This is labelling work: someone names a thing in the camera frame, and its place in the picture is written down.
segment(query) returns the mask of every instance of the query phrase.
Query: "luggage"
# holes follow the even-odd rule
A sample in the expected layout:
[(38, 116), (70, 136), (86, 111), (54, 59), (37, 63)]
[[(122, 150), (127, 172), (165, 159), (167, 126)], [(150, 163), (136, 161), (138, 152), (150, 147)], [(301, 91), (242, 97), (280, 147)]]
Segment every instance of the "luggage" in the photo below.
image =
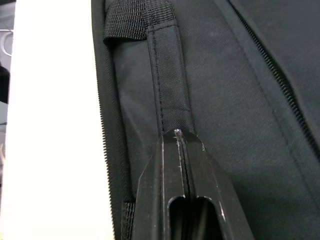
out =
[(91, 2), (115, 239), (175, 129), (231, 179), (256, 240), (320, 239), (320, 2)]

